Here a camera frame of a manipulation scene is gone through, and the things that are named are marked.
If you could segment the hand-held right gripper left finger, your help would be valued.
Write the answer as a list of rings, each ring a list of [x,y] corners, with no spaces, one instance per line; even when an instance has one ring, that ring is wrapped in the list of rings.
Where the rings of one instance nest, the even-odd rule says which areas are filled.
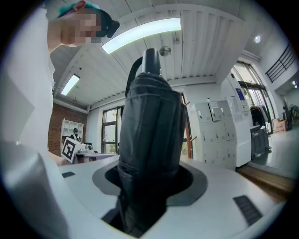
[[[115,207],[120,189],[109,182],[105,175],[96,176],[93,180],[96,171],[100,170],[105,173],[118,164],[118,159],[119,156],[115,155],[94,162],[66,165],[58,168],[61,173],[69,171],[75,173],[74,176],[67,177],[64,180],[75,197],[100,221],[100,232],[107,232],[113,239],[131,239],[132,236],[101,220],[110,209]]]

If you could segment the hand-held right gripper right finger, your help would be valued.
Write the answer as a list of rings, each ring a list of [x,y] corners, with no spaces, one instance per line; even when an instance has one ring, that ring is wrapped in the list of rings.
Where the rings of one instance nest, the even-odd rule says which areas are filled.
[[[203,196],[189,206],[169,207],[149,229],[146,239],[257,239],[275,221],[285,203],[275,203],[265,192],[238,173],[201,162],[187,162],[206,176]],[[248,225],[235,197],[247,196],[262,214]]]

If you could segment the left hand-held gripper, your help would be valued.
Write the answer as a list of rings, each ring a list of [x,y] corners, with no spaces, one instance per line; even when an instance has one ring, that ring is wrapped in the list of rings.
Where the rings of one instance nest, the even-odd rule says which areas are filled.
[[[70,163],[78,163],[78,157],[95,153],[98,153],[98,151],[93,149],[91,143],[84,144],[71,137],[67,137],[63,144],[61,156]]]

